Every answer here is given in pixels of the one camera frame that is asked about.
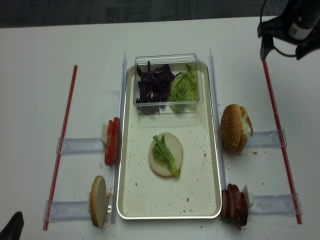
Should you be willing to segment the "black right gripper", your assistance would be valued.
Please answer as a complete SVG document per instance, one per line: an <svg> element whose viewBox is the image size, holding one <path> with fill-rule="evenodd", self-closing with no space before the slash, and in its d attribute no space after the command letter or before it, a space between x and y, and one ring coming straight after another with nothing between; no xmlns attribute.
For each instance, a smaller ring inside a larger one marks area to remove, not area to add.
<svg viewBox="0 0 320 240"><path fill-rule="evenodd" d="M257 35L261 38L261 60L275 49L273 38L298 45L295 56L302 59L318 50L320 1L289 0L281 15L259 23Z"/></svg>

